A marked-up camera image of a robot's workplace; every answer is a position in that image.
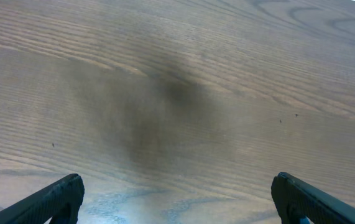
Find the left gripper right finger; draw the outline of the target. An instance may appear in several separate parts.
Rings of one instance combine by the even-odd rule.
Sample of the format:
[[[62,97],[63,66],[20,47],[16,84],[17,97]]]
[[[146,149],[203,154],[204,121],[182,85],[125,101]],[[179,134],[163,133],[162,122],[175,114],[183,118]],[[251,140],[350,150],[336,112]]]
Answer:
[[[355,224],[355,208],[286,173],[274,177],[271,195],[282,224]]]

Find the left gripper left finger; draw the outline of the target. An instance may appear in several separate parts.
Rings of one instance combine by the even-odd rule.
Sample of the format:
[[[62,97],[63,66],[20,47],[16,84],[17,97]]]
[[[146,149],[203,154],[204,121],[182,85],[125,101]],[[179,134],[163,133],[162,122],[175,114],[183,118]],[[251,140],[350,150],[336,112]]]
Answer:
[[[78,174],[69,174],[0,211],[0,224],[76,224],[85,188]]]

